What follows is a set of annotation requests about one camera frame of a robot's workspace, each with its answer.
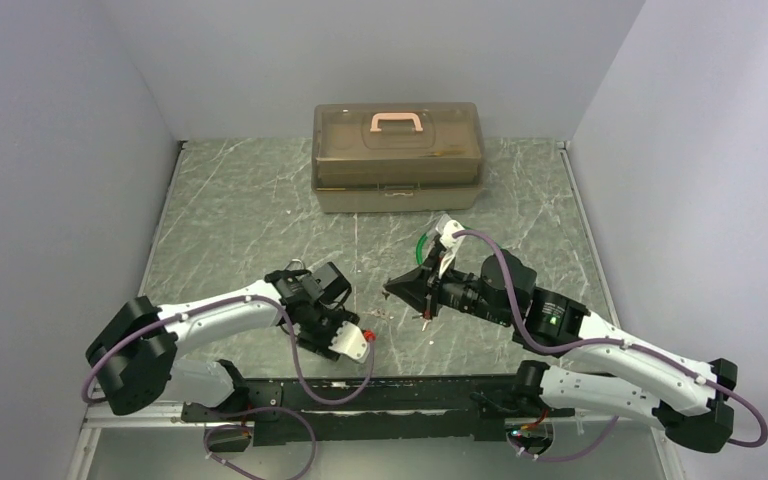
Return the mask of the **green cable lock loop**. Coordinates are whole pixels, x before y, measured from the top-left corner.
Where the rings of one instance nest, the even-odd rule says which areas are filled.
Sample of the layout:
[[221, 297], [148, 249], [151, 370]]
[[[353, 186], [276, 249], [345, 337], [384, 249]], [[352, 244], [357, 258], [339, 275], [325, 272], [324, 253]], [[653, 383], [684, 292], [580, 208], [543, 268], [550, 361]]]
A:
[[414, 253], [415, 253], [415, 260], [417, 265], [422, 265], [427, 257], [426, 246], [428, 242], [429, 242], [428, 233], [421, 234], [419, 239], [416, 242]]

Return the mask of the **black cable lock loop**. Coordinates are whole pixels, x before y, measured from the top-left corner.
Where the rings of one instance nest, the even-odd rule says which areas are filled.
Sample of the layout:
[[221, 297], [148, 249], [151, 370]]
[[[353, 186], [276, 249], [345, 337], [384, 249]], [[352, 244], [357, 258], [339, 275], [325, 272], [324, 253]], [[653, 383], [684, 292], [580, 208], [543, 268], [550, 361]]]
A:
[[293, 258], [291, 259], [288, 264], [284, 267], [285, 270], [306, 270], [306, 264], [302, 259], [299, 258]]

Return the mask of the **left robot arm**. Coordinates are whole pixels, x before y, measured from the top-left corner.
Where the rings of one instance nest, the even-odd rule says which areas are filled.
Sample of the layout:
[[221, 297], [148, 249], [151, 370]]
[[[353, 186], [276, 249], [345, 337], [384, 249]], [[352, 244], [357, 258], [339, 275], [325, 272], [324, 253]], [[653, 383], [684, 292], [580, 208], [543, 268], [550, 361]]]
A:
[[259, 405], [243, 375], [229, 360], [188, 359], [200, 347], [251, 330], [279, 328], [291, 353], [305, 349], [336, 361], [369, 364], [375, 337], [345, 307], [352, 287], [333, 264], [315, 271], [294, 260], [248, 286], [210, 298], [155, 305], [146, 296], [126, 302], [87, 348], [88, 405], [105, 404], [112, 414], [134, 414], [158, 400], [205, 407], [224, 420]]

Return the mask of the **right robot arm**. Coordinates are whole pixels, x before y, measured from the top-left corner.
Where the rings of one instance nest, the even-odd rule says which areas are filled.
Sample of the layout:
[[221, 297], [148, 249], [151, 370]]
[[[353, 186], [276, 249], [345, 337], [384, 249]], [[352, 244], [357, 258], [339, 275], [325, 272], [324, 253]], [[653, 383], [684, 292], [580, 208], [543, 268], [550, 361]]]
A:
[[508, 417], [592, 410], [625, 417], [665, 432], [673, 442], [702, 453], [717, 453], [733, 433], [734, 411], [727, 390], [736, 385], [737, 367], [726, 359], [700, 362], [670, 354], [602, 319], [582, 303], [543, 289], [536, 272], [509, 251], [506, 263], [488, 256], [478, 274], [453, 268], [440, 272], [434, 251], [418, 267], [388, 280], [386, 293], [404, 301], [423, 319], [448, 307], [463, 314], [513, 327], [504, 281], [513, 291], [533, 339], [519, 329], [513, 342], [541, 355], [552, 349], [558, 360], [589, 365], [585, 373], [524, 360], [511, 386], [475, 393], [481, 406]]

